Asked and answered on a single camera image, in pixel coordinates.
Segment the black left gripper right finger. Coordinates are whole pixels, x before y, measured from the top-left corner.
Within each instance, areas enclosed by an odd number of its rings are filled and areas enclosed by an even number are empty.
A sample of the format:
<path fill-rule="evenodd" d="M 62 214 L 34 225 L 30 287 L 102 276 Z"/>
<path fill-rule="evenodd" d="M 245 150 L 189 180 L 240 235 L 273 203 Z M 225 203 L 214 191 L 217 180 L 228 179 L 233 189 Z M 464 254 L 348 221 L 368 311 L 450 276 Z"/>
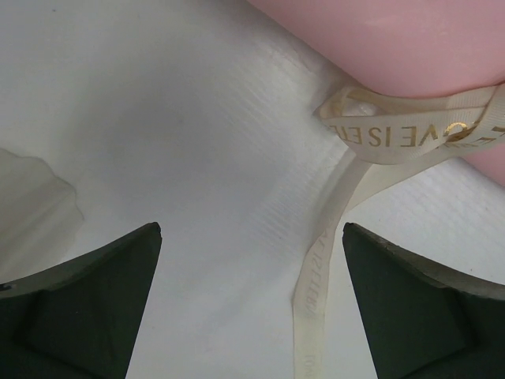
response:
<path fill-rule="evenodd" d="M 348 223 L 343 248 L 379 378 L 502 378 L 504 286 Z"/>

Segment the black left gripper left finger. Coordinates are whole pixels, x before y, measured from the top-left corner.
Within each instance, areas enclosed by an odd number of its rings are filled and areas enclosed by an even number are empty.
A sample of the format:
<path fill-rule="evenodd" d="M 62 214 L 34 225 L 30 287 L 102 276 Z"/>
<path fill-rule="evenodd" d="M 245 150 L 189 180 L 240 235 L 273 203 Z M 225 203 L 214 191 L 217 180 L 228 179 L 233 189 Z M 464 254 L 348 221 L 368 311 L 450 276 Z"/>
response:
<path fill-rule="evenodd" d="M 148 223 L 1 285 L 3 378 L 124 378 L 162 245 Z"/>

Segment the cream printed ribbon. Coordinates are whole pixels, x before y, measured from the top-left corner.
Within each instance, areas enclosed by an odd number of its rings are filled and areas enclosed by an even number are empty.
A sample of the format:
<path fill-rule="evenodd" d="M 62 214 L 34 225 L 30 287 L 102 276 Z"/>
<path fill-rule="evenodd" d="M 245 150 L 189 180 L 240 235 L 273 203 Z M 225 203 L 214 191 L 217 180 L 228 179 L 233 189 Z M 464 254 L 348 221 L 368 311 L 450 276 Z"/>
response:
<path fill-rule="evenodd" d="M 434 99 L 344 87 L 318 115 L 348 149 L 331 173 L 323 230 L 305 255 L 293 296 L 294 376 L 323 376 L 330 261 L 344 215 L 373 195 L 453 157 L 504 141 L 504 86 Z"/>

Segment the pink wrapping paper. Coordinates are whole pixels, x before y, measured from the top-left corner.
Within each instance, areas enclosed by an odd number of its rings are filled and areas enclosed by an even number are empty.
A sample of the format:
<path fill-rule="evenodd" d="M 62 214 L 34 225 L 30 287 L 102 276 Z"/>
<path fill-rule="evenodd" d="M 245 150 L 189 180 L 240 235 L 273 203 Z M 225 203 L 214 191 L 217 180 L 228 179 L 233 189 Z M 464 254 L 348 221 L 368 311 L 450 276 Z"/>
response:
<path fill-rule="evenodd" d="M 364 86 L 436 97 L 504 80 L 502 1 L 254 1 Z"/>

